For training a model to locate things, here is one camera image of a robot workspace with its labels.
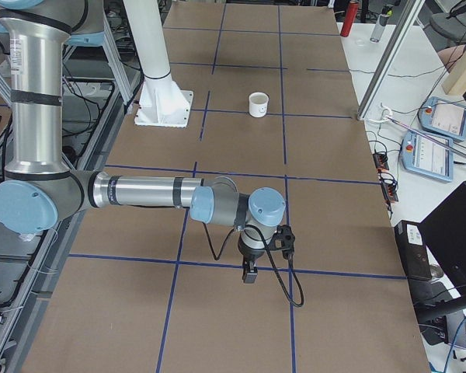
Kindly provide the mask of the upper teach pendant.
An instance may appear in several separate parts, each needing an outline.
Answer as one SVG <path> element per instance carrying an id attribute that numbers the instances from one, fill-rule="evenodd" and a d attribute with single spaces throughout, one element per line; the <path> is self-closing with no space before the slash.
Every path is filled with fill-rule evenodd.
<path id="1" fill-rule="evenodd" d="M 440 97 L 430 97 L 419 110 L 422 128 L 454 141 L 466 140 L 466 106 Z"/>

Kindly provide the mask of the aluminium frame post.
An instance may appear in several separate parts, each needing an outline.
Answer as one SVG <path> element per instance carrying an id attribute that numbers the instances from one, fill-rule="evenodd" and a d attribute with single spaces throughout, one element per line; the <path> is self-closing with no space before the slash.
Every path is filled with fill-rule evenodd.
<path id="1" fill-rule="evenodd" d="M 378 91 L 380 90 L 380 87 L 388 74 L 392 62 L 400 51 L 401 45 L 405 41 L 409 29 L 416 21 L 416 18 L 419 15 L 419 12 L 424 3 L 425 0 L 409 0 L 406 2 L 404 11 L 400 16 L 397 24 L 395 25 L 394 31 L 377 65 L 375 73 L 373 74 L 372 79 L 370 80 L 370 84 L 368 85 L 363 99 L 361 100 L 358 111 L 356 113 L 356 118 L 358 120 L 365 119 L 371 104 L 376 98 Z"/>

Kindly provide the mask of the upper orange connector board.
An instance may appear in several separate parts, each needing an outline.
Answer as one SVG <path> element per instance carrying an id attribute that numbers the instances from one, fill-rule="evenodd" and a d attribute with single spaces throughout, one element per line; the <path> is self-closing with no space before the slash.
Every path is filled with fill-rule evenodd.
<path id="1" fill-rule="evenodd" d="M 388 155 L 385 152 L 375 152 L 373 154 L 374 164 L 377 171 L 388 171 Z"/>

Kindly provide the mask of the black laptop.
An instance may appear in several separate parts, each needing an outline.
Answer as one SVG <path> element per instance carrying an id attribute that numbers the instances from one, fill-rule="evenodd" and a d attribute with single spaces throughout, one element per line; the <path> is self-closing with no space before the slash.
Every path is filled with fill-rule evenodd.
<path id="1" fill-rule="evenodd" d="M 419 230 L 451 282 L 466 284 L 466 181 L 424 218 Z"/>

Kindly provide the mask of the white pedestal column with base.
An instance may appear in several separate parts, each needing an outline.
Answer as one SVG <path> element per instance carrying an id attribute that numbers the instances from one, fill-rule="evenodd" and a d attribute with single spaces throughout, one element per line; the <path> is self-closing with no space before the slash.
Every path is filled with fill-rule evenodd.
<path id="1" fill-rule="evenodd" d="M 193 92 L 181 90 L 172 77 L 158 3 L 127 0 L 124 7 L 144 75 L 135 124 L 186 127 Z"/>

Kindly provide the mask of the black box device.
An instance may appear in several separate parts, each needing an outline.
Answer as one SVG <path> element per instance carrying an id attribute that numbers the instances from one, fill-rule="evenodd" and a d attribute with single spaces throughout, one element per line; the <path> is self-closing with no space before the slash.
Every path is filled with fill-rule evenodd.
<path id="1" fill-rule="evenodd" d="M 401 220 L 394 227 L 394 231 L 406 277 L 412 280 L 430 281 L 432 275 L 429 259 L 418 224 L 413 221 Z"/>

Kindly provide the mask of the grey water bottle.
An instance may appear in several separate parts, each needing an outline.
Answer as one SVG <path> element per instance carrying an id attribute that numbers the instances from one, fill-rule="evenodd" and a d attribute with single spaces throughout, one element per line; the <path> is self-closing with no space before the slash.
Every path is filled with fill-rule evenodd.
<path id="1" fill-rule="evenodd" d="M 392 14 L 392 9 L 392 5 L 385 5 L 382 8 L 381 13 L 377 18 L 377 22 L 375 23 L 374 29 L 370 35 L 370 42 L 378 43 L 381 40 L 381 36 Z"/>

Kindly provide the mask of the lower teach pendant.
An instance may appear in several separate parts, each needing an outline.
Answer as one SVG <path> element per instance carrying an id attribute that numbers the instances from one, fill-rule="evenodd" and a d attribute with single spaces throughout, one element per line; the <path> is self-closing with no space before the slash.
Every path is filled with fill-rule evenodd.
<path id="1" fill-rule="evenodd" d="M 402 141 L 402 164 L 406 170 L 442 182 L 454 178 L 454 154 L 447 146 L 453 141 L 444 136 L 430 138 L 408 131 Z"/>

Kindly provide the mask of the teach pendant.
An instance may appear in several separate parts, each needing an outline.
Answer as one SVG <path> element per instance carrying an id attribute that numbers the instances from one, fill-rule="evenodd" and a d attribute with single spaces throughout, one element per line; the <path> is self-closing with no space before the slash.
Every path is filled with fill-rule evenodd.
<path id="1" fill-rule="evenodd" d="M 454 178 L 454 154 L 447 146 L 453 141 L 444 136 L 430 138 L 408 131 L 402 141 L 402 164 L 406 170 L 442 182 Z"/>
<path id="2" fill-rule="evenodd" d="M 440 97 L 430 97 L 419 110 L 422 128 L 454 141 L 466 140 L 466 106 Z"/>

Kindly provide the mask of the aluminium frame rail left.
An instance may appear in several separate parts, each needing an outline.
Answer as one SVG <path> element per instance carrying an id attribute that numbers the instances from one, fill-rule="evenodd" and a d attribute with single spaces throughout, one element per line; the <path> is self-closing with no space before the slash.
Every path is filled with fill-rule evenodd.
<path id="1" fill-rule="evenodd" d="M 84 217 L 78 212 L 30 242 L 0 224 L 0 372 L 25 361 Z"/>

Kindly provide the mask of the white smiley face mug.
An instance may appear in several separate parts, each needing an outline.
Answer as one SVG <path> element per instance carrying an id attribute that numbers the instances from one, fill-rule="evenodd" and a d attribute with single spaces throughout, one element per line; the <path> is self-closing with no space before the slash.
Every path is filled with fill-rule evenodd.
<path id="1" fill-rule="evenodd" d="M 264 117 L 267 114 L 269 96 L 264 92 L 253 92 L 249 95 L 249 115 L 254 118 Z"/>

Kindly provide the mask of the red bottle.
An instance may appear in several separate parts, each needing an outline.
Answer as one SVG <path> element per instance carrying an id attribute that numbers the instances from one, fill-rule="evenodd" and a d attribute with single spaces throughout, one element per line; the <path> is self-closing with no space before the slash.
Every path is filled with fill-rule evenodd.
<path id="1" fill-rule="evenodd" d="M 359 10 L 359 2 L 357 0 L 350 0 L 346 8 L 345 19 L 340 31 L 341 37 L 348 37 L 352 29 L 354 19 L 356 18 L 357 11 Z"/>

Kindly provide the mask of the orange connector board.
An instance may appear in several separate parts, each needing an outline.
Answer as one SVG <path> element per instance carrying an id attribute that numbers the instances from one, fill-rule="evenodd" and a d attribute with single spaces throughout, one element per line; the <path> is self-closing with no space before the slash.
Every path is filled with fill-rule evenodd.
<path id="1" fill-rule="evenodd" d="M 374 164 L 377 171 L 388 171 L 388 155 L 385 152 L 375 152 L 373 154 Z"/>
<path id="2" fill-rule="evenodd" d="M 398 195 L 396 192 L 397 185 L 390 183 L 388 180 L 385 180 L 381 183 L 381 190 L 384 195 L 384 200 L 387 203 L 395 203 L 398 202 Z"/>

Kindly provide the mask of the lower orange connector board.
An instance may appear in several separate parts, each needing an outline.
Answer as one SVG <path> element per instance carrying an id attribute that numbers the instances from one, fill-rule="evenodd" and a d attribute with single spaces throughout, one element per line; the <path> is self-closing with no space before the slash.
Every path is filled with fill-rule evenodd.
<path id="1" fill-rule="evenodd" d="M 390 183 L 388 180 L 385 180 L 381 183 L 381 190 L 384 195 L 384 200 L 387 203 L 395 203 L 398 202 L 398 195 L 396 192 L 397 185 Z"/>

